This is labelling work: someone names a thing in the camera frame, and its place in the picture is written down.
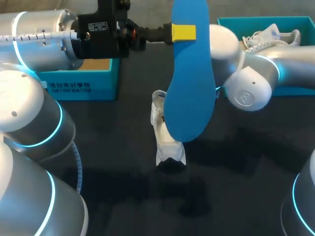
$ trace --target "sneaker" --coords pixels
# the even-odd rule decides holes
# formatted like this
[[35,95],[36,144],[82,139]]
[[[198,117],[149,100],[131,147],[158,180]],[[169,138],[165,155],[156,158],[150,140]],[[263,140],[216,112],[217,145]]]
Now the sneaker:
[[166,92],[157,90],[152,94],[151,125],[157,140],[156,164],[172,158],[186,165],[186,154],[184,145],[174,140],[169,134],[164,121],[164,101]]
[[264,31],[257,31],[251,37],[243,37],[244,45],[249,49],[258,44],[280,40],[283,45],[299,46],[301,43],[301,33],[297,29],[291,33],[280,33],[276,24],[272,24]]

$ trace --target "shoelace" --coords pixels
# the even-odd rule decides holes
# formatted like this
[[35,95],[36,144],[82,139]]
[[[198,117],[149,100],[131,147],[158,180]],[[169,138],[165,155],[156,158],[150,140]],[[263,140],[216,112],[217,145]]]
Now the shoelace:
[[255,40],[256,35],[257,35],[258,33],[260,33],[260,32],[261,32],[261,31],[256,31],[252,36],[243,37],[244,45],[245,45],[247,48],[252,47],[252,45],[250,45],[250,44],[252,43],[252,41]]

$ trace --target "cable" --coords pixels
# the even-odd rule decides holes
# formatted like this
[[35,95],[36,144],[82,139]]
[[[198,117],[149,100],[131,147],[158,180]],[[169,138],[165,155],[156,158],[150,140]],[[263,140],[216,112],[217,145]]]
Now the cable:
[[246,53],[258,53],[266,48],[270,48],[273,45],[284,45],[284,46],[289,46],[288,43],[282,41],[282,40],[271,40],[271,41],[266,41],[263,43],[259,43],[251,48],[248,48],[245,50]]
[[43,32],[37,34],[4,35],[0,36],[0,42],[22,42],[51,39],[74,39],[79,40],[77,32],[74,30],[59,32]]
[[77,162],[77,167],[78,167],[78,183],[77,183],[76,191],[80,194],[81,189],[82,189],[82,177],[83,177],[82,161],[81,161],[80,153],[79,153],[78,148],[75,145],[75,143],[71,144],[71,148],[73,150],[75,160]]

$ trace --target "cardboard box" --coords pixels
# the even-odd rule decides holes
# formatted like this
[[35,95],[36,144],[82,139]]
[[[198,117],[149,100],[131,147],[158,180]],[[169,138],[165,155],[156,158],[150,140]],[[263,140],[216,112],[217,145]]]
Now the cardboard box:
[[41,72],[48,92],[58,101],[115,100],[119,59],[86,59],[78,70]]

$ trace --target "yellow tag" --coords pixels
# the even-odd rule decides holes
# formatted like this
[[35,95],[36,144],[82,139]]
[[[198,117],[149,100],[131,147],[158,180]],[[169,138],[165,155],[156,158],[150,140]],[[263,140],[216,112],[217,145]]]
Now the yellow tag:
[[172,24],[172,41],[196,40],[196,26]]

